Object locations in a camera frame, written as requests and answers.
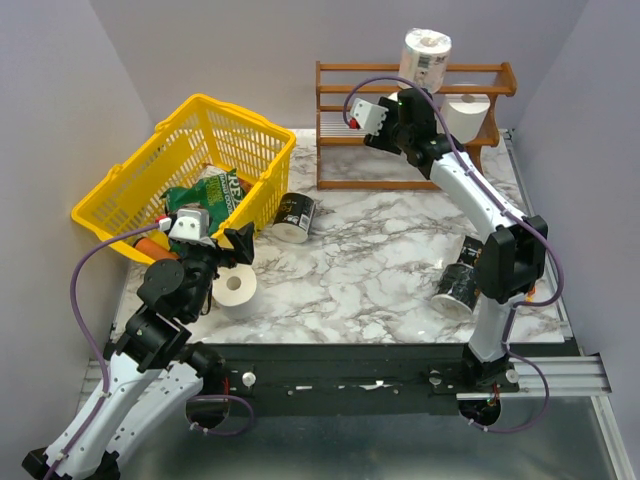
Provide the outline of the plastic pinkish paper roll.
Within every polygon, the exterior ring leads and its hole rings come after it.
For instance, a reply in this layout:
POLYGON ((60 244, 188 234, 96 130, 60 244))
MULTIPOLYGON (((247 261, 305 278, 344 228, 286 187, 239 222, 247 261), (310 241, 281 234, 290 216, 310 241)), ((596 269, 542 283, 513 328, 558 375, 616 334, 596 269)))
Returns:
POLYGON ((441 32, 413 28, 404 38, 398 76, 437 92, 444 82, 452 49, 451 38, 441 32))

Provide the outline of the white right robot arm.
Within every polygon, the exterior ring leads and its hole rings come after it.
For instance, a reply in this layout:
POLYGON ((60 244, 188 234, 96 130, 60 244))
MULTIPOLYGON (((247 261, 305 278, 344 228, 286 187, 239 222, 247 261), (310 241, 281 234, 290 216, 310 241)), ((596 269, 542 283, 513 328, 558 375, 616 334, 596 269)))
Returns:
POLYGON ((364 132, 365 145, 405 155, 480 236, 474 265, 480 313, 459 371, 467 389, 483 391, 508 368, 506 341, 514 310, 544 272, 547 223, 525 215, 485 179, 426 90, 403 89, 395 99, 381 97, 375 103, 356 99, 350 116, 349 125, 364 132))

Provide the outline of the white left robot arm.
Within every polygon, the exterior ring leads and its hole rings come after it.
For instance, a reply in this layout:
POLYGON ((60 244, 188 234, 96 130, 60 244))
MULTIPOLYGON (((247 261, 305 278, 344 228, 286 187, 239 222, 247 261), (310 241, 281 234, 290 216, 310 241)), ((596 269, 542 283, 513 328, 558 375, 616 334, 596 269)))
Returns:
POLYGON ((175 407, 209 394, 235 401, 224 361, 201 342, 190 342, 223 267, 254 260, 254 225, 227 229, 228 248, 208 237, 195 218, 165 217, 155 228, 179 245, 178 258, 147 267, 128 320, 110 356, 98 358, 102 378, 64 432, 30 451, 23 469, 34 479, 117 479, 126 454, 175 407))

